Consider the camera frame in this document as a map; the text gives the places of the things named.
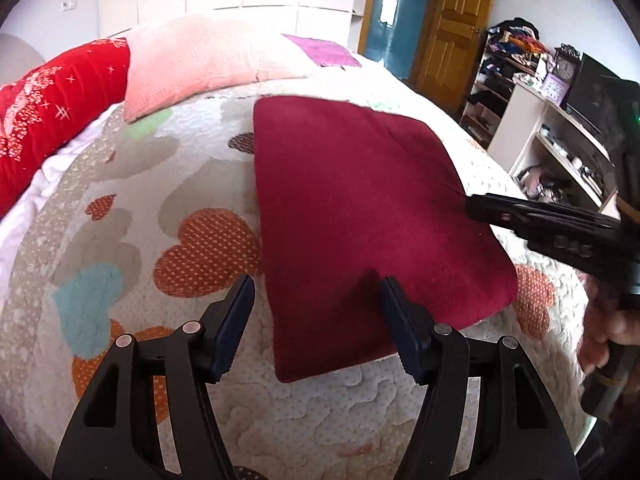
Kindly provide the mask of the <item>person right hand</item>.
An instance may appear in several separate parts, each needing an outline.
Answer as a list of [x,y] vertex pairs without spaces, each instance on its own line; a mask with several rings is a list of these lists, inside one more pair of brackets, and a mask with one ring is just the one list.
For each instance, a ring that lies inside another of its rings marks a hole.
[[592,276],[587,278],[586,291],[588,306],[577,359],[582,371],[589,375],[604,367],[612,356],[609,342],[638,346],[639,312],[624,311],[620,306],[620,292]]

